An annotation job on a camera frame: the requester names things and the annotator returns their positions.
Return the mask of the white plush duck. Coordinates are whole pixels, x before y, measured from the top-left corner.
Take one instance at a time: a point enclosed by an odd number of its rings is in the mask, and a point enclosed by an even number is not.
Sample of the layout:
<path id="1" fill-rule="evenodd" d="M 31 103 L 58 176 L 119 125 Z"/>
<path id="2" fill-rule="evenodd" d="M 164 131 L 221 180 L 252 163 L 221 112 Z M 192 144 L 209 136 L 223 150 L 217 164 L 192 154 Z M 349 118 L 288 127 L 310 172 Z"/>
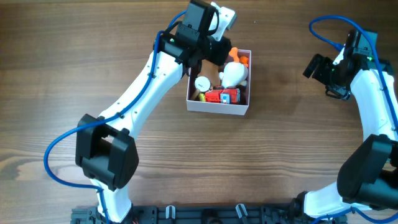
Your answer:
<path id="1" fill-rule="evenodd" d="M 221 86 L 224 88 L 239 85 L 246 80 L 249 74 L 249 58 L 247 56 L 239 56 L 236 47 L 229 51 L 229 56 L 233 61 L 228 62 L 224 66 L 224 70 L 219 73 Z"/>

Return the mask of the white rattle drum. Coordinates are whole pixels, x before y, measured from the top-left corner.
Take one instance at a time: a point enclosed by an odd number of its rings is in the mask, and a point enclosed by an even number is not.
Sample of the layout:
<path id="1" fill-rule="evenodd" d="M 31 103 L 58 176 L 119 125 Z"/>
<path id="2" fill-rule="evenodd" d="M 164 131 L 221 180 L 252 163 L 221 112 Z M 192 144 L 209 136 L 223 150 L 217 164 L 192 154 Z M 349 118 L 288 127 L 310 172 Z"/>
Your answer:
<path id="1" fill-rule="evenodd" d="M 193 92 L 190 100 L 196 100 L 200 93 L 207 92 L 212 88 L 212 84 L 207 77 L 198 77 L 194 82 L 195 91 Z"/>

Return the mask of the pink cardboard box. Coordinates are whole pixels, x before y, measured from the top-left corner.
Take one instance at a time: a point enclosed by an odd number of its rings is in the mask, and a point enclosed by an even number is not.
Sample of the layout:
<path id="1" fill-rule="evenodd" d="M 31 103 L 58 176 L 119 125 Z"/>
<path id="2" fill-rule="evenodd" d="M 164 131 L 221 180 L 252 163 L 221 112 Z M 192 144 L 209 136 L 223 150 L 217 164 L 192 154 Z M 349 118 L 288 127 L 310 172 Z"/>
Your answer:
<path id="1" fill-rule="evenodd" d="M 250 95 L 251 95 L 251 59 L 252 52 L 250 50 L 238 49 L 239 56 L 247 56 L 249 58 L 249 74 L 245 81 L 240 83 L 237 86 L 232 86 L 228 88 L 237 88 L 240 89 L 240 103 L 237 105 L 233 104 L 221 104 L 221 103 L 210 103 L 210 102 L 202 102 L 199 101 L 199 98 L 196 100 L 190 100 L 193 92 L 195 91 L 194 82 L 195 79 L 198 78 L 198 72 L 192 72 L 191 77 L 188 79 L 188 88 L 187 88 L 187 110 L 189 111 L 197 111 L 197 112 L 207 112 L 207 113 L 219 113 L 219 114 L 233 114 L 233 115 L 244 115 L 249 108 L 250 103 Z M 228 57 L 227 61 L 224 65 L 219 66 L 219 73 L 224 70 L 224 66 L 228 62 L 232 62 L 232 57 Z M 210 90 L 214 89 L 225 89 L 220 86 L 213 86 Z"/>

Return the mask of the red toy fire truck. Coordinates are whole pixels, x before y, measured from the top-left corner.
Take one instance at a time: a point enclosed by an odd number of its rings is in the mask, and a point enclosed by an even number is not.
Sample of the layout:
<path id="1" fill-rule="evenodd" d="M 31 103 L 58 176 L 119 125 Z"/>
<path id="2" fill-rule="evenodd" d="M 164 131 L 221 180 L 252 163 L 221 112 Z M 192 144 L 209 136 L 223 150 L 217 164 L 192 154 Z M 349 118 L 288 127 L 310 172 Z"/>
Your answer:
<path id="1" fill-rule="evenodd" d="M 240 103 L 240 89 L 214 89 L 205 93 L 205 101 L 210 103 L 233 104 Z"/>

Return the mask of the yellow cat rattle drum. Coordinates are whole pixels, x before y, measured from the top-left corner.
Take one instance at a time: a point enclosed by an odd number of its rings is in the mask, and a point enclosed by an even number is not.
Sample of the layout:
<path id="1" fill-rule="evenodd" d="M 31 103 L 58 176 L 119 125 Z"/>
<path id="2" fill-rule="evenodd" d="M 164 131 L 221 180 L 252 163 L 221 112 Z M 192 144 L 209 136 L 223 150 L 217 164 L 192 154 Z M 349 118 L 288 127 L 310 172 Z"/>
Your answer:
<path id="1" fill-rule="evenodd" d="M 199 101 L 202 101 L 202 102 L 205 102 L 205 101 L 206 101 L 206 100 L 205 100 L 205 94 L 204 94 L 204 93 L 200 93 L 199 96 L 198 96 L 198 98 L 199 98 Z"/>

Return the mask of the brown plush bear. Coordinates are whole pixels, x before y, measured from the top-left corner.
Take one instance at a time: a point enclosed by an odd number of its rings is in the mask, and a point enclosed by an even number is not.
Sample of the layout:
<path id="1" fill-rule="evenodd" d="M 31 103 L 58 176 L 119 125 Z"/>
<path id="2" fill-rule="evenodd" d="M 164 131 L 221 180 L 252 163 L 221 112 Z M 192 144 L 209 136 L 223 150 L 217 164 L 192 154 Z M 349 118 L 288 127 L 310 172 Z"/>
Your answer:
<path id="1" fill-rule="evenodd" d="M 207 61 L 203 60 L 201 65 L 201 71 L 198 74 L 199 77 L 206 77 L 209 79 L 212 86 L 220 86 L 221 79 L 219 76 L 219 66 Z"/>

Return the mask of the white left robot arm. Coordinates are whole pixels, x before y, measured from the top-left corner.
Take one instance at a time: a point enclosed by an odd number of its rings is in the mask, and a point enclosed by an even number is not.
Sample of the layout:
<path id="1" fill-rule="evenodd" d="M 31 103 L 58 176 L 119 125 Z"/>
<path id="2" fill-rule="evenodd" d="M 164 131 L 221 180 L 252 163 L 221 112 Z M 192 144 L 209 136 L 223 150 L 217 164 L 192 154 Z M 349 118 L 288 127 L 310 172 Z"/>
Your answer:
<path id="1" fill-rule="evenodd" d="M 190 69 L 200 69 L 203 60 L 221 66 L 228 58 L 231 41 L 223 34 L 234 10 L 190 1 L 182 16 L 157 34 L 146 66 L 122 96 L 97 118 L 85 114 L 78 123 L 75 162 L 97 187 L 93 223 L 132 222 L 127 184 L 138 167 L 136 138 L 146 119 Z"/>

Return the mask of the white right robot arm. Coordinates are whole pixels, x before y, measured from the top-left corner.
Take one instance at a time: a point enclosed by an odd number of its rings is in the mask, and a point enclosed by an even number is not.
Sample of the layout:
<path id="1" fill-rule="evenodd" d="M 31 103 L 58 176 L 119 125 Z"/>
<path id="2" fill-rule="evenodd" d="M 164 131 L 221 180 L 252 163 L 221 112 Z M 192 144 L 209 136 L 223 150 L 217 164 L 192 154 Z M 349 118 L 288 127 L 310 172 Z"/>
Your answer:
<path id="1" fill-rule="evenodd" d="M 305 192 L 303 214 L 325 220 L 354 207 L 359 210 L 397 209 L 397 100 L 387 60 L 376 60 L 371 45 L 377 33 L 353 29 L 334 60 L 315 54 L 303 75 L 324 84 L 326 96 L 354 97 L 363 128 L 363 143 L 341 166 L 336 182 Z"/>

